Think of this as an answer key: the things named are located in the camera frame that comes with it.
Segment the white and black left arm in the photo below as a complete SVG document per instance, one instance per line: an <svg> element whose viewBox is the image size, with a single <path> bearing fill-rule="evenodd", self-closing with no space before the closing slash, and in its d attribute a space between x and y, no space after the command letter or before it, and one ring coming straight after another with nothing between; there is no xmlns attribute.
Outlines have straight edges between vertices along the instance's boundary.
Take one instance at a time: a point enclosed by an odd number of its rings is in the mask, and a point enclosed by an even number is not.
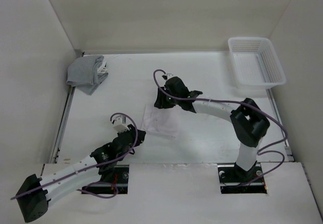
<svg viewBox="0 0 323 224"><path fill-rule="evenodd" d="M47 176L28 176L14 197L24 222L39 219L55 202L73 191L85 191L87 185L111 181L116 164L126 155L134 154L133 149L143 143L145 135L145 131L130 124L127 131L119 132L112 142L79 162Z"/></svg>

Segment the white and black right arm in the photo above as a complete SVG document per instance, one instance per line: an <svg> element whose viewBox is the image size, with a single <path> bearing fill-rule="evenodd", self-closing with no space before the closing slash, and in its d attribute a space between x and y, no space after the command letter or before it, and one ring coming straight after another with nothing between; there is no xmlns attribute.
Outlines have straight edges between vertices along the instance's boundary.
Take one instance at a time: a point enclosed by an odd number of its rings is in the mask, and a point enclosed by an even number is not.
<svg viewBox="0 0 323 224"><path fill-rule="evenodd" d="M254 176L260 142L270 126L268 119L255 111L258 105L250 98L246 98L243 102L252 108L240 105L236 109L229 103L196 100L203 92L190 91L179 77L172 74L164 74L162 78L165 85L158 89L154 107L168 109L179 106L185 111L215 116L230 122L240 141L238 157L234 163L235 178L240 182L251 180Z"/></svg>

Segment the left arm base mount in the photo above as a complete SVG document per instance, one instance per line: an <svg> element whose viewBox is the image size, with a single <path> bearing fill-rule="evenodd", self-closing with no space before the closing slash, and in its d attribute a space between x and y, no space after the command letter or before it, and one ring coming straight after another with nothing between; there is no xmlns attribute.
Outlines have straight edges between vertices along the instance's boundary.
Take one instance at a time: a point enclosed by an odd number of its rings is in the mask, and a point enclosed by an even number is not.
<svg viewBox="0 0 323 224"><path fill-rule="evenodd" d="M113 195L116 193L115 186L118 189L118 194L127 194L129 171L129 165L116 165L101 175L99 180L101 184L93 184L88 187L84 186L82 190L97 195Z"/></svg>

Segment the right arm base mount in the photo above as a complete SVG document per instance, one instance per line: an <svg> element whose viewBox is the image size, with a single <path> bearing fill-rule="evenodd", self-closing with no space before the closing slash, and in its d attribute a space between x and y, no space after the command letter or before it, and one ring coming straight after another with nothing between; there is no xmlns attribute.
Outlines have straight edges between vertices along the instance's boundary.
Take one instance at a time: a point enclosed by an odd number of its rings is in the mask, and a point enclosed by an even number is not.
<svg viewBox="0 0 323 224"><path fill-rule="evenodd" d="M262 167L257 163L249 176L236 171L233 164L218 165L220 191L222 194L266 194L264 177L250 182L262 174Z"/></svg>

